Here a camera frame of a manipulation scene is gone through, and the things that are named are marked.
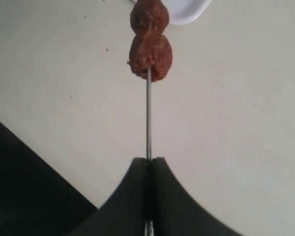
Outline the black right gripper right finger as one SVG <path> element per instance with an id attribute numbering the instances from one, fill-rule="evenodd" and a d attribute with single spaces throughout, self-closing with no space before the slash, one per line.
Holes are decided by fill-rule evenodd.
<path id="1" fill-rule="evenodd" d="M 240 235 L 202 208 L 182 187 L 164 158 L 152 161 L 156 236 Z"/>

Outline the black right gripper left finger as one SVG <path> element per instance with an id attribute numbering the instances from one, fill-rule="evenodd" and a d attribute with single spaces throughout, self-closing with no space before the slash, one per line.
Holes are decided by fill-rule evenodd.
<path id="1" fill-rule="evenodd" d="M 117 189 L 69 236 L 143 236 L 146 160 L 134 158 Z"/>

